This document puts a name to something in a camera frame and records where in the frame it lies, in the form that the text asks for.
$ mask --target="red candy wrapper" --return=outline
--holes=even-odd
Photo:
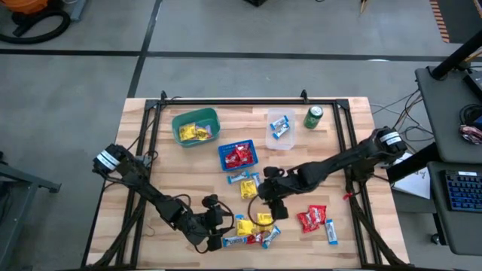
[[[299,213],[296,216],[303,225],[303,233],[309,233],[319,229],[319,224],[313,223],[310,212]]]
[[[236,147],[234,148],[234,151],[241,159],[241,161],[249,157],[252,157],[251,151],[249,150],[249,144],[236,145]]]
[[[234,147],[234,151],[224,158],[226,167],[232,169],[234,167],[245,164],[254,163],[253,153],[249,149],[249,144],[239,144]]]
[[[256,233],[248,236],[246,244],[251,245],[256,243],[263,244],[263,233]]]
[[[314,224],[324,224],[326,221],[326,206],[310,206],[308,212]]]

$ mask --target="gray concrete floor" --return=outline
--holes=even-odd
[[[90,1],[84,18],[58,39],[0,49],[140,50],[155,0]],[[164,0],[151,51],[326,53],[446,56],[429,0],[269,0],[253,8],[241,0]],[[32,33],[52,26],[49,19]],[[12,30],[0,9],[0,29]],[[0,55],[0,150],[27,172],[63,183],[61,193],[38,193],[12,269],[78,267],[102,182],[91,160],[115,140],[137,57]],[[374,106],[416,89],[414,70],[436,62],[358,60],[189,59],[148,57],[136,97],[368,96]],[[391,107],[403,110],[403,104]],[[430,127],[423,104],[412,115]],[[390,125],[397,114],[374,115]],[[427,135],[411,135],[422,139]],[[430,142],[411,143],[420,149]],[[431,215],[400,213],[411,263],[476,270],[482,257],[461,257],[429,244]]]

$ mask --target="black hose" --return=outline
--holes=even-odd
[[[16,37],[9,37],[9,36],[0,34],[0,41],[4,41],[11,44],[38,44],[38,43],[49,41],[53,38],[56,38],[67,30],[71,22],[70,15],[60,9],[41,11],[37,15],[27,18],[25,22],[23,22],[22,25],[19,26],[17,30],[15,30],[14,34],[17,36],[20,36],[23,33],[27,32],[29,29],[31,29],[36,23],[42,21],[45,18],[52,17],[52,16],[61,16],[62,22],[56,29],[46,34],[38,35],[36,37],[31,37],[31,38],[16,38]]]

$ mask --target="red clip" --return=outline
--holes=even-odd
[[[347,195],[343,196],[343,200],[347,200],[348,198],[352,197],[353,193],[348,193]]]

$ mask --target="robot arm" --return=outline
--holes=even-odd
[[[286,171],[276,167],[264,168],[265,180],[258,188],[259,197],[271,209],[274,219],[288,218],[282,199],[292,194],[315,190],[328,175],[350,168],[352,179],[366,181],[373,175],[374,166],[380,162],[393,163],[407,150],[400,135],[388,127],[376,129],[371,136],[354,148],[322,162],[308,162]]]
[[[199,245],[208,238],[208,251],[220,249],[221,237],[233,229],[233,212],[222,202],[218,196],[211,195],[203,199],[202,204],[208,210],[204,213],[194,214],[190,204],[186,204],[177,196],[162,194],[148,181],[150,159],[134,157],[121,145],[109,145],[93,160],[93,172],[101,175],[107,181],[113,181],[137,192],[141,198],[152,203],[159,212],[160,217],[173,229],[180,230],[186,239]],[[114,171],[120,173],[122,178],[112,178],[109,174]],[[230,227],[216,229],[223,223],[223,217],[232,218]]]

